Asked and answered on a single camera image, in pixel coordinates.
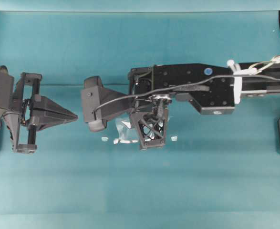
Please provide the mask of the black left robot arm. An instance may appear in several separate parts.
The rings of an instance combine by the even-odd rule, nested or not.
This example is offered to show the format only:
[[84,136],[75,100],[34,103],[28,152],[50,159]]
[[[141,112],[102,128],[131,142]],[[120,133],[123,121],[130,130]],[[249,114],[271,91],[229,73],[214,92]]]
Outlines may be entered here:
[[33,154],[36,133],[49,127],[74,122],[78,116],[40,95],[42,75],[22,73],[17,83],[6,66],[0,66],[0,129],[10,132],[13,152]]

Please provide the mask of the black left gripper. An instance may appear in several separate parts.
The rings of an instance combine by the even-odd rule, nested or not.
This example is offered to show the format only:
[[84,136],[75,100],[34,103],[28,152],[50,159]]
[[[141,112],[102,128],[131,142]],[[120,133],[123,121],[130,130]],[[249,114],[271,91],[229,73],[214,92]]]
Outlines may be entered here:
[[[16,83],[15,90],[12,94],[12,107],[10,110],[10,140],[12,143],[13,152],[33,154],[37,146],[36,131],[43,129],[75,122],[78,116],[73,112],[63,108],[53,100],[39,95],[40,83],[42,75],[37,73],[22,73],[21,78]],[[32,87],[33,98],[24,99],[24,88],[25,86]],[[70,116],[67,119],[59,119],[54,117],[31,117],[30,120],[26,119],[26,111],[29,110],[32,113],[32,109],[52,112],[56,114],[63,114]],[[19,144],[20,127],[24,126],[28,130],[28,143]]]

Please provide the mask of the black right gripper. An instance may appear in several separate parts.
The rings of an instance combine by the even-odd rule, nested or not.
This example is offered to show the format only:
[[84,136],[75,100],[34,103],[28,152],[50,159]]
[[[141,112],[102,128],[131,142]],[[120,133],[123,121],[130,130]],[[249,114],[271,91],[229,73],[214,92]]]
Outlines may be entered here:
[[[83,120],[92,132],[107,128],[107,122],[129,112],[133,108],[135,96],[104,87],[99,76],[84,80],[81,90]],[[158,117],[153,112],[130,114],[130,121],[136,129],[141,150],[161,148],[166,143],[168,112]]]

